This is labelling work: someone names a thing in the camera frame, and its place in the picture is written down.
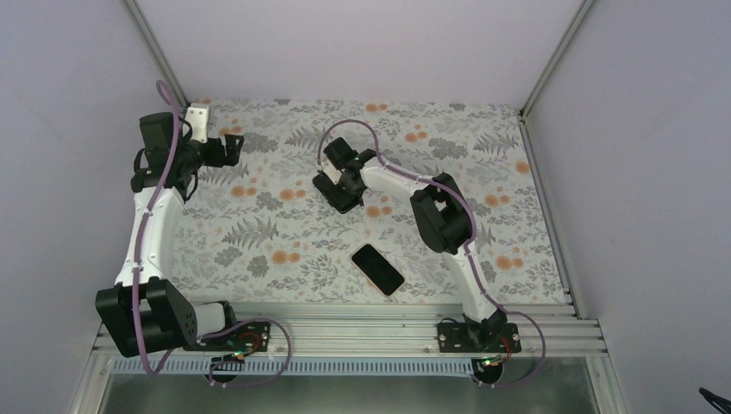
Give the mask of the dark green smartphone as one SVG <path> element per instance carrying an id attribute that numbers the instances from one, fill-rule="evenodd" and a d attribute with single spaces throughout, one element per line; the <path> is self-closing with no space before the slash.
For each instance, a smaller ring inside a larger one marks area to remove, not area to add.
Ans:
<path id="1" fill-rule="evenodd" d="M 360 178 L 356 179 L 349 173 L 333 181 L 326 173 L 319 172 L 313 178 L 313 185 L 325 197 L 328 204 L 341 214 L 363 205 L 366 186 Z"/>

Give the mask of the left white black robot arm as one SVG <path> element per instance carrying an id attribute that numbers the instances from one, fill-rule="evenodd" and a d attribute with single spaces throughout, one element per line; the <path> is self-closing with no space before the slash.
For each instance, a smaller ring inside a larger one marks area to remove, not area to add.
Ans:
<path id="1" fill-rule="evenodd" d="M 184 204 L 198 186 L 203 166 L 235 166 L 244 138 L 207 133 L 210 109 L 193 104 L 184 116 L 160 112 L 140 119 L 143 148 L 133 163 L 134 226 L 125 261 L 109 289 L 96 295 L 95 307 L 124 357 L 192 348 L 206 338 L 219 349 L 240 337 L 231 305 L 215 301 L 193 305 L 168 279 L 173 239 Z"/>

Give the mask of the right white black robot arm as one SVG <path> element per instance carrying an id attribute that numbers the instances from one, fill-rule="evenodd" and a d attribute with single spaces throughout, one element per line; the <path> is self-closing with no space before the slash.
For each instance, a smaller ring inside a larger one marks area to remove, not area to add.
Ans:
<path id="1" fill-rule="evenodd" d="M 424 178 L 390 165 L 373 149 L 361 153 L 342 138 L 324 148 L 313 183 L 328 203 L 344 214 L 361 205 L 367 190 L 409 200 L 419 236 L 441 255 L 462 301 L 466 337 L 478 351 L 499 342 L 508 322 L 505 311 L 486 296 L 484 274 L 474 258 L 475 217 L 453 178 L 442 173 Z"/>

